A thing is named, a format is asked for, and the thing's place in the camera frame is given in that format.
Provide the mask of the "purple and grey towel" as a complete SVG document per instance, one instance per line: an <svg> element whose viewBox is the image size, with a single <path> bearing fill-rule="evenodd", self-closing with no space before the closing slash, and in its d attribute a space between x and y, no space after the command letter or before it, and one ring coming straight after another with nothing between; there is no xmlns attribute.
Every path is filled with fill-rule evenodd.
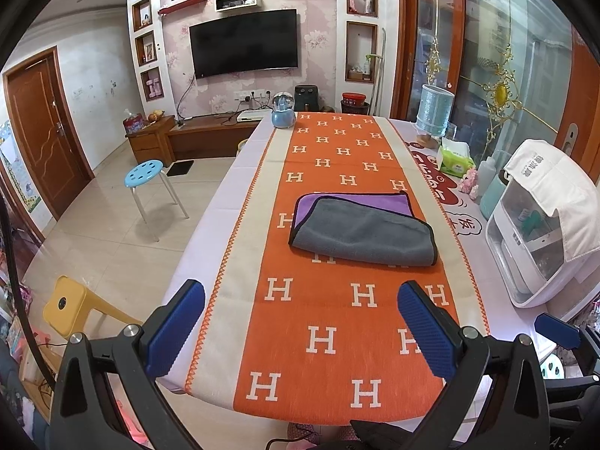
<svg viewBox="0 0 600 450"><path fill-rule="evenodd" d="M298 198L289 245L354 262L430 267L438 251L432 227L408 194L309 193Z"/></svg>

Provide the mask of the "light blue stool right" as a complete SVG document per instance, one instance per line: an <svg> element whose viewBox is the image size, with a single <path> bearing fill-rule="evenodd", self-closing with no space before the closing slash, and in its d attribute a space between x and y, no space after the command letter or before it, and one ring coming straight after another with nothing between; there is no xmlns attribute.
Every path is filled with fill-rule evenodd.
<svg viewBox="0 0 600 450"><path fill-rule="evenodd" d="M540 364L542 377L546 380L557 380L564 378L563 363L556 354L549 356Z"/></svg>

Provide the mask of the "white plastic cabinet appliance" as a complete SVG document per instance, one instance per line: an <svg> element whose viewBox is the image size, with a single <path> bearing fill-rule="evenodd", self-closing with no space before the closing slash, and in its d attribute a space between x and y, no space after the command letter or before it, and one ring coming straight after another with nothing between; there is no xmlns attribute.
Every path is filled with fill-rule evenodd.
<svg viewBox="0 0 600 450"><path fill-rule="evenodd" d="M549 216L516 181L508 182L486 225L486 242L511 302L543 305L569 288L594 288L599 255L568 261L557 215Z"/></svg>

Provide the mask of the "yellow plastic stool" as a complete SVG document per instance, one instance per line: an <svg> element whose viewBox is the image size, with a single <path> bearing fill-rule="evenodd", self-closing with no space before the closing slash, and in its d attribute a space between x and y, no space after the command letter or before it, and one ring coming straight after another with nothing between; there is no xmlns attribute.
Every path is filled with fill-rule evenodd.
<svg viewBox="0 0 600 450"><path fill-rule="evenodd" d="M73 333L83 332L92 311L125 324L143 324L65 275L56 279L51 298L44 306L43 318L62 338L68 339Z"/></svg>

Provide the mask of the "orange H-pattern table runner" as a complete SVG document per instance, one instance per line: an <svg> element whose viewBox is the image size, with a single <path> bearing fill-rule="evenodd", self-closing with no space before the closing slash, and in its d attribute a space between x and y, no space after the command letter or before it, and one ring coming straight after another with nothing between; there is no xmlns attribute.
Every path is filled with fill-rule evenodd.
<svg viewBox="0 0 600 450"><path fill-rule="evenodd" d="M400 200L433 230L435 264L367 264L293 248L299 199ZM301 115L256 129L204 213L175 273L207 305L173 382L239 413L318 425L420 417L443 388L397 307L417 281L460 323L489 328L457 235L389 120Z"/></svg>

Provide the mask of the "white cloth cover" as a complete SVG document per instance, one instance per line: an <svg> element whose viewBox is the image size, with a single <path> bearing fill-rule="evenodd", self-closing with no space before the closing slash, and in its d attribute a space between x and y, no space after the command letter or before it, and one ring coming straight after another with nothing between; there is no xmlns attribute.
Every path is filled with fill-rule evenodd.
<svg viewBox="0 0 600 450"><path fill-rule="evenodd" d="M546 215L559 219L565 261L599 250L599 190L569 156L544 140L527 139L504 169Z"/></svg>

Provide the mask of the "teal cylindrical container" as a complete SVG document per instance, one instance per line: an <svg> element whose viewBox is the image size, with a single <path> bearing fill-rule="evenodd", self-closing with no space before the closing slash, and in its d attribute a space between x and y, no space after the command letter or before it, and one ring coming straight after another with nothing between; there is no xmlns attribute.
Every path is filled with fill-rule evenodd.
<svg viewBox="0 0 600 450"><path fill-rule="evenodd" d="M500 169L482 195L479 206L480 212L486 221L489 220L494 208L496 207L496 204L498 201L500 201L501 196L503 196L503 192L507 188L508 181L509 180L507 180L506 171L504 169Z"/></svg>

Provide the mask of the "pink toy figurine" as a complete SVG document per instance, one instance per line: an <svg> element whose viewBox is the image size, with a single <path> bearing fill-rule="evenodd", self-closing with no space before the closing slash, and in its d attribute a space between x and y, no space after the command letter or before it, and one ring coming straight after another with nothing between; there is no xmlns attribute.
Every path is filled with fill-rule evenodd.
<svg viewBox="0 0 600 450"><path fill-rule="evenodd" d="M477 199L479 193L478 171L476 168L468 169L459 184L460 193L467 194L472 201Z"/></svg>

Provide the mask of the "blue plastic stool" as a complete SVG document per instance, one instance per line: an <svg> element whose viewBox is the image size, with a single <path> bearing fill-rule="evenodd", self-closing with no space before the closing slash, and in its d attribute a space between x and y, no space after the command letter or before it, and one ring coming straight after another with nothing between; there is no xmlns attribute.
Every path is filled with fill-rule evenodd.
<svg viewBox="0 0 600 450"><path fill-rule="evenodd" d="M181 212L183 213L185 218L189 218L189 215L181 202L179 196L177 195L174 187L172 186L167 173L164 171L163 163L158 159L150 159L145 162L139 163L133 169L131 169L124 177L124 186L130 191L133 200L136 204L137 210L147 227L150 236L157 242L159 237L155 234L152 227L150 226L150 221L147 219L146 210L141 203L140 197L138 196L137 189L140 186L143 186L149 183L154 178L160 178L160 181L163 183L164 187L170 194L172 200L179 206Z"/></svg>

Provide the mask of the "green tissue pack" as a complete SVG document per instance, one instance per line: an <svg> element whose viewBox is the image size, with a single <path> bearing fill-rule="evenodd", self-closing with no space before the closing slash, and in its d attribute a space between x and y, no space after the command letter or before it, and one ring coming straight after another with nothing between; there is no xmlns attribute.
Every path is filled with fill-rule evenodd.
<svg viewBox="0 0 600 450"><path fill-rule="evenodd" d="M475 166L467 142L443 137L437 149L436 166L440 172L462 179Z"/></svg>

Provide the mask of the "wooden TV console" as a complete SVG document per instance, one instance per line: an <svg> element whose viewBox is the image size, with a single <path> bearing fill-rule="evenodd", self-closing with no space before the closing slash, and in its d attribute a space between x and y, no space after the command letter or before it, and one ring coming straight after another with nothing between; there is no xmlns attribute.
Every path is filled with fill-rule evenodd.
<svg viewBox="0 0 600 450"><path fill-rule="evenodd" d="M249 139L258 121L238 122L236 113L192 118L178 125L174 115L161 117L140 131L127 134L137 163L158 159L165 167L187 159L231 158L238 144Z"/></svg>

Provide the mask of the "light blue water jug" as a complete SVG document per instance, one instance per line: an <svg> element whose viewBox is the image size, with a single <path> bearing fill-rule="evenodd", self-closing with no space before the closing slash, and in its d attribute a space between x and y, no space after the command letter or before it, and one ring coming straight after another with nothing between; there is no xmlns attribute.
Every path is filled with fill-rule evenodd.
<svg viewBox="0 0 600 450"><path fill-rule="evenodd" d="M423 84L416 117L417 129L432 137L446 134L455 95L445 88Z"/></svg>

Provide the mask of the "black air fryer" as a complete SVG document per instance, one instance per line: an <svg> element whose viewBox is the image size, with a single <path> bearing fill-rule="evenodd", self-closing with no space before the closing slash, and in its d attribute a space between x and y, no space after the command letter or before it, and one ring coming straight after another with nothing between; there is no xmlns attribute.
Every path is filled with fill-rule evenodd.
<svg viewBox="0 0 600 450"><path fill-rule="evenodd" d="M320 93L313 84L296 85L294 89L294 110L296 112L318 112L320 110Z"/></svg>

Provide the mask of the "brown wooden door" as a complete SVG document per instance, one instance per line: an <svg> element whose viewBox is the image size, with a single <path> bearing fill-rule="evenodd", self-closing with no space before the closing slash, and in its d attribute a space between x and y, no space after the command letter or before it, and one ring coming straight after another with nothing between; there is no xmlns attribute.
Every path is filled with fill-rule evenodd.
<svg viewBox="0 0 600 450"><path fill-rule="evenodd" d="M16 142L53 218L61 218L93 180L51 47L3 72L4 96Z"/></svg>

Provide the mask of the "black wall television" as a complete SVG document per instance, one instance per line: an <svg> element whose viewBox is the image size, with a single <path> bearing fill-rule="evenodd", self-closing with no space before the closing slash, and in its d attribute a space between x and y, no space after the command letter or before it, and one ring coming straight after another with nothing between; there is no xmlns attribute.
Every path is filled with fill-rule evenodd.
<svg viewBox="0 0 600 450"><path fill-rule="evenodd" d="M294 9L224 17L189 28L194 75L296 68L298 14Z"/></svg>

